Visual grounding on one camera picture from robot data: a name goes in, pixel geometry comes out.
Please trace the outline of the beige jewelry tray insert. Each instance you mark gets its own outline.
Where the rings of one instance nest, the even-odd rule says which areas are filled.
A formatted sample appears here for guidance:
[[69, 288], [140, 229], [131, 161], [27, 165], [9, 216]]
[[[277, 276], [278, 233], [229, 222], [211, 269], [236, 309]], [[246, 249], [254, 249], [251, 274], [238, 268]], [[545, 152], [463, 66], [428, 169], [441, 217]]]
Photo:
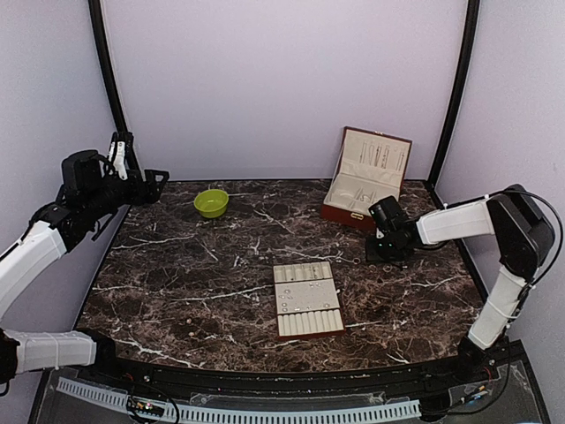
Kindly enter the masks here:
[[330, 263], [273, 267], [278, 337], [327, 337], [345, 332]]

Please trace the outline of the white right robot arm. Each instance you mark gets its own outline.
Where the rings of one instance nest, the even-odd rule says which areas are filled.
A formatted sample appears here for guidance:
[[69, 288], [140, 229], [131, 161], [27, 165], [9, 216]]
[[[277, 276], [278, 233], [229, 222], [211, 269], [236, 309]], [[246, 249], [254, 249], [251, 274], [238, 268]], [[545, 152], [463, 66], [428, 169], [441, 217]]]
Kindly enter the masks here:
[[531, 289], [556, 262], [564, 226], [546, 217], [542, 208], [549, 205], [521, 185], [511, 185], [417, 218], [408, 217], [392, 196], [369, 208], [376, 225], [365, 240], [369, 262], [400, 262], [417, 250], [439, 249], [450, 240], [495, 237], [501, 267], [478, 319], [463, 339], [462, 347], [469, 350], [451, 362], [450, 374], [457, 382], [471, 382], [483, 371], [485, 358], [478, 350], [493, 346], [517, 318]]

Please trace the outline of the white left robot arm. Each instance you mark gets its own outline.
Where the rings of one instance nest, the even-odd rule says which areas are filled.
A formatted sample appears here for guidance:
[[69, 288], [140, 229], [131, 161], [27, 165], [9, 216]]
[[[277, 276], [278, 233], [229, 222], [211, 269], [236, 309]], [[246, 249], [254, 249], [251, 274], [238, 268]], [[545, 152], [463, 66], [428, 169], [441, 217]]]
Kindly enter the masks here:
[[[39, 208], [23, 235], [1, 255], [1, 311], [6, 313], [23, 291], [52, 263], [70, 253], [86, 235], [98, 239], [124, 206], [157, 202], [169, 180], [164, 170], [135, 170], [125, 165], [119, 142], [109, 156], [83, 150], [62, 162], [63, 183], [56, 199]], [[68, 332], [1, 331], [1, 383], [46, 368], [89, 367], [106, 385], [124, 379], [115, 342], [90, 330]]]

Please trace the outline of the red wooden jewelry box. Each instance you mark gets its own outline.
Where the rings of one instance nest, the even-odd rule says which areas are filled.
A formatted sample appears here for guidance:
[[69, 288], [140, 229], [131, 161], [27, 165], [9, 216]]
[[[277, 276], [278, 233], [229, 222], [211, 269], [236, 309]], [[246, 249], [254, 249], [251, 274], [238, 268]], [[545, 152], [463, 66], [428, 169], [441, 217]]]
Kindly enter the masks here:
[[398, 198], [403, 186], [412, 141], [350, 126], [343, 139], [335, 175], [320, 216], [365, 232], [375, 223], [369, 208], [388, 196]]

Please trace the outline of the green plastic bowl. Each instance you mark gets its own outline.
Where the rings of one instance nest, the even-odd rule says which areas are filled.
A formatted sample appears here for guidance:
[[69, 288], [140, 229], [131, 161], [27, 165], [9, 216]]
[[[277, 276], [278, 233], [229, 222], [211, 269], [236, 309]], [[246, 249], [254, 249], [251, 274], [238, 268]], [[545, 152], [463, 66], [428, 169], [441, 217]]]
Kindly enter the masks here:
[[229, 195], [220, 189], [209, 189], [199, 193], [193, 205], [204, 218], [213, 219], [222, 216], [229, 204]]

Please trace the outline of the black front table rail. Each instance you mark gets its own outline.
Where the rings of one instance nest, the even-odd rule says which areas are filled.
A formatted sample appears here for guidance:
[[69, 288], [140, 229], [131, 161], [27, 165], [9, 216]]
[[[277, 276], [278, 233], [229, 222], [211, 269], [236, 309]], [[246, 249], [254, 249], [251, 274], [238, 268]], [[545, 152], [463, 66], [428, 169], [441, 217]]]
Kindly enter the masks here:
[[212, 332], [184, 325], [180, 331], [106, 340], [102, 360], [76, 366], [79, 376], [119, 387], [149, 387], [185, 398], [205, 394], [305, 398], [383, 391], [431, 397], [461, 382], [476, 382], [508, 352], [502, 339], [490, 350], [459, 356], [448, 340], [386, 335], [361, 328], [341, 336], [280, 341], [249, 331]]

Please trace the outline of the black left frame post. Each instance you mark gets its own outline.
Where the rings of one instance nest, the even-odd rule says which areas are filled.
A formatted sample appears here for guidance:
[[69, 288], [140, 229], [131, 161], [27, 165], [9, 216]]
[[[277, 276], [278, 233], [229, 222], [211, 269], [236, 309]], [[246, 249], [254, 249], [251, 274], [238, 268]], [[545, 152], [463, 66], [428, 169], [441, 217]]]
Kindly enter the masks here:
[[[102, 80], [108, 99], [110, 112], [115, 125], [115, 132], [129, 132], [126, 124], [126, 119], [118, 93], [117, 82], [111, 62], [110, 50], [106, 30], [104, 26], [104, 19], [102, 13], [102, 2], [98, 0], [88, 0], [88, 8], [90, 15], [90, 22], [92, 26], [94, 43], [96, 53], [98, 56], [99, 66], [102, 74]], [[126, 153], [126, 169], [127, 170], [141, 170], [139, 161], [136, 157], [133, 147], [133, 134], [132, 141], [127, 143], [128, 152]]]

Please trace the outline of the black frame post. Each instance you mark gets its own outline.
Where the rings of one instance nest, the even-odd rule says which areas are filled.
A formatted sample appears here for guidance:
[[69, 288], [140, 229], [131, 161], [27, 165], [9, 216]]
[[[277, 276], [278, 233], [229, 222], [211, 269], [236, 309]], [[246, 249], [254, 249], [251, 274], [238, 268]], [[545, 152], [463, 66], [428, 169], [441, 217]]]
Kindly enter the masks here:
[[[99, 66], [102, 74], [102, 80], [108, 99], [110, 112], [115, 125], [115, 132], [129, 132], [126, 124], [126, 119], [118, 93], [117, 82], [111, 62], [110, 50], [106, 30], [104, 26], [104, 19], [102, 13], [102, 2], [98, 0], [88, 0], [88, 8], [90, 15], [90, 22], [92, 26], [94, 43], [96, 53], [98, 56]], [[127, 143], [128, 152], [126, 153], [126, 169], [127, 170], [141, 170], [139, 161], [136, 157], [133, 147], [133, 134], [132, 141]]]
[[436, 186], [438, 185], [441, 171], [447, 158], [448, 148], [456, 127], [456, 120], [463, 99], [463, 92], [471, 64], [471, 56], [478, 26], [480, 4], [480, 0], [469, 0], [467, 2], [463, 35], [456, 66], [456, 73], [453, 81], [453, 87], [449, 97], [448, 108], [441, 129], [438, 146], [433, 158], [432, 167], [426, 180], [430, 191], [434, 191]]

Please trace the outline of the black right frame post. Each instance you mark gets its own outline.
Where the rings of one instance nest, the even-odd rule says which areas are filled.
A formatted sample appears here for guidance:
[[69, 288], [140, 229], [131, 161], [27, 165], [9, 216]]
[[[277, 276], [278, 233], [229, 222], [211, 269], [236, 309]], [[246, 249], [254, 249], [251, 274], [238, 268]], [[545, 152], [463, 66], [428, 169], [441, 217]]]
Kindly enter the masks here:
[[456, 120], [463, 99], [463, 92], [471, 64], [471, 56], [478, 26], [480, 4], [480, 0], [469, 0], [467, 2], [463, 35], [456, 66], [456, 73], [453, 81], [453, 87], [449, 97], [448, 108], [441, 129], [438, 146], [433, 158], [432, 167], [426, 180], [430, 191], [434, 191], [436, 186], [438, 185], [441, 171], [447, 158], [448, 148], [456, 127]]

